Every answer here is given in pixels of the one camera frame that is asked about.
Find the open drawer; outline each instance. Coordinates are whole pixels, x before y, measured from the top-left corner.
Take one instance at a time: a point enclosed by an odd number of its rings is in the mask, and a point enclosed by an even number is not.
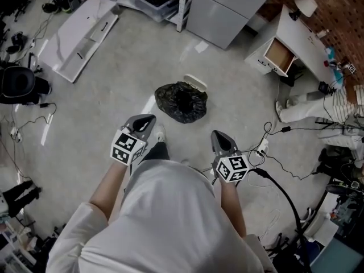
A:
[[[295,55],[277,38],[274,38],[263,57],[280,76],[288,77],[287,72],[295,60]]]

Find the electrical cord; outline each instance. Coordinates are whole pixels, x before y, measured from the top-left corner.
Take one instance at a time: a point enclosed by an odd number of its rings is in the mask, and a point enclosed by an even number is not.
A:
[[[248,178],[248,185],[249,186],[252,186],[252,187],[257,187],[257,188],[272,188],[274,189],[274,191],[277,193],[277,196],[278,196],[278,203],[279,203],[279,206],[281,206],[280,204],[280,197],[279,197],[279,193],[278,191],[276,190],[277,188],[273,187],[272,185],[265,185],[265,186],[261,186],[261,185],[254,185],[254,184],[251,184],[250,183],[250,171],[247,173],[247,178]],[[280,214],[281,214],[281,211],[280,209],[273,209],[271,212],[269,212],[269,214],[273,213],[274,211],[278,211],[278,216],[275,216],[273,218],[273,220],[270,222],[270,224],[268,225],[268,228],[264,231],[264,233],[259,237],[260,240],[262,240],[268,233],[269,231],[271,230],[271,228],[273,228],[273,226],[276,225],[276,223],[279,221],[280,219]]]
[[[315,175],[315,174],[318,174],[318,172],[311,172],[310,174],[308,174],[307,176],[304,176],[304,177],[299,177],[299,176],[297,176],[297,175],[294,175],[291,171],[287,171],[286,169],[284,169],[284,167],[283,167],[283,165],[282,165],[282,163],[280,162],[280,161],[278,161],[275,157],[272,157],[272,156],[268,156],[264,151],[262,151],[262,153],[264,153],[265,154],[265,157],[267,157],[267,158],[270,158],[270,159],[274,159],[279,165],[280,165],[280,167],[282,168],[282,170],[284,171],[284,172],[287,172],[287,173],[289,173],[289,174],[291,174],[292,175],[292,177],[293,178],[298,178],[300,181],[302,181],[302,180],[304,180],[304,179],[306,179],[306,178],[308,178],[308,177],[310,177],[311,175]]]
[[[23,174],[23,172],[20,170],[20,168],[19,168],[19,167],[18,167],[18,165],[16,164],[15,159],[13,159],[13,158],[11,157],[11,155],[10,155],[9,151],[7,150],[7,148],[6,148],[6,146],[5,146],[4,142],[2,141],[2,139],[1,139],[1,138],[0,138],[0,143],[1,143],[1,145],[3,146],[4,150],[6,151],[7,155],[9,156],[10,160],[11,160],[11,161],[12,161],[12,163],[14,164],[14,166],[15,166],[15,168],[16,168],[16,171],[17,171],[17,173],[19,173],[19,175],[22,177],[23,181],[24,181],[24,179],[30,179],[30,180],[32,180],[32,178],[30,178],[30,177],[28,177],[28,176],[25,176],[25,175]]]
[[[306,242],[305,239],[303,237],[303,230],[302,230],[302,225],[301,225],[301,219],[298,215],[297,209],[295,207],[295,205],[293,204],[291,198],[289,197],[289,195],[287,194],[287,192],[277,183],[277,181],[275,181],[268,173],[267,171],[260,169],[260,168],[254,168],[251,169],[250,171],[257,173],[259,176],[263,177],[263,178],[268,178],[269,180],[271,180],[274,185],[277,186],[277,188],[284,194],[284,196],[286,197],[287,201],[289,202],[292,210],[293,210],[293,214],[295,215],[295,221],[296,221],[296,227],[297,227],[297,232],[299,234],[300,237],[300,243],[301,243],[301,247],[303,249],[303,253],[302,253],[302,261],[304,263],[304,267],[307,273],[311,273],[311,268],[310,268],[310,261],[308,258],[308,252],[307,252],[307,247],[306,247]]]
[[[53,18],[53,14],[50,14],[49,17],[42,21],[39,25],[39,28],[36,30],[36,32],[34,33],[32,39],[30,41],[36,42],[38,39],[43,39],[44,36],[46,35],[47,32],[47,28],[49,25],[49,22],[51,21],[51,18]],[[21,61],[26,57],[26,55],[28,54],[29,50],[31,49],[31,44],[26,48],[25,53],[23,54],[23,56],[21,56],[20,58],[12,61],[12,63],[14,64],[18,64],[21,65]]]
[[[57,105],[54,102],[50,102],[50,103],[42,103],[42,104],[29,104],[30,106],[40,106],[40,108],[45,108],[49,105],[54,105],[55,106],[55,111],[53,111],[53,113],[51,113],[51,116],[54,115],[57,111]],[[24,123],[23,125],[21,125],[18,130],[22,129],[23,127],[25,127],[27,124],[29,123],[35,123],[38,119],[43,118],[46,124],[49,124],[49,122],[47,121],[47,119],[44,116],[39,116],[37,117],[34,121],[27,121],[26,123]]]

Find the sneaker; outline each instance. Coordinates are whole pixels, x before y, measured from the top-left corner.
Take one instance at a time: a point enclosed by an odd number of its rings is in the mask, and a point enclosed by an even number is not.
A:
[[[157,138],[158,143],[164,143],[166,141],[166,130],[163,125],[156,125],[154,127],[154,135]]]
[[[190,162],[189,162],[189,159],[183,159],[182,161],[181,161],[181,164],[182,165],[185,165],[185,166],[190,166],[191,164],[190,164]]]
[[[275,112],[276,112],[276,114],[278,116],[278,120],[280,122],[282,122],[282,120],[280,119],[280,113],[282,112],[282,110],[283,110],[282,104],[279,101],[276,101],[275,102]]]
[[[291,99],[288,99],[287,101],[286,101],[286,108],[290,108],[290,107],[292,107],[293,106],[293,101],[291,100]]]

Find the white drawer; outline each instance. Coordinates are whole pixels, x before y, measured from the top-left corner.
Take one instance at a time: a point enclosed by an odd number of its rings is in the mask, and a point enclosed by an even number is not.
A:
[[[268,42],[261,46],[257,51],[255,51],[251,56],[245,59],[245,62],[250,64],[253,68],[257,69],[263,75],[268,74],[272,71],[272,68],[269,66],[269,61],[264,58],[264,53],[267,51],[267,47],[271,44]]]
[[[118,19],[118,16],[109,11],[100,21],[91,29],[86,38],[94,42],[101,43],[106,37],[111,27]]]
[[[287,72],[295,60],[295,55],[277,38],[274,38],[266,49],[263,58],[280,76],[288,77]]]

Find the white cabinet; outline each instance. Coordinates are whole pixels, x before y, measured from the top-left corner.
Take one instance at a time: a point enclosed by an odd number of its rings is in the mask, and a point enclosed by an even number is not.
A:
[[[282,12],[259,31],[245,61],[266,74],[268,69],[257,63],[259,59],[271,67],[271,71],[287,77],[292,63],[299,59],[319,81],[332,84],[336,79],[333,71],[324,65],[328,60],[325,46],[300,19],[292,20],[289,11],[283,5]]]
[[[277,38],[273,38],[248,56],[245,62],[264,75],[273,71],[280,76],[288,77],[287,72],[294,60],[295,55]]]
[[[87,0],[48,41],[39,59],[74,82],[117,21],[113,7],[114,1]]]

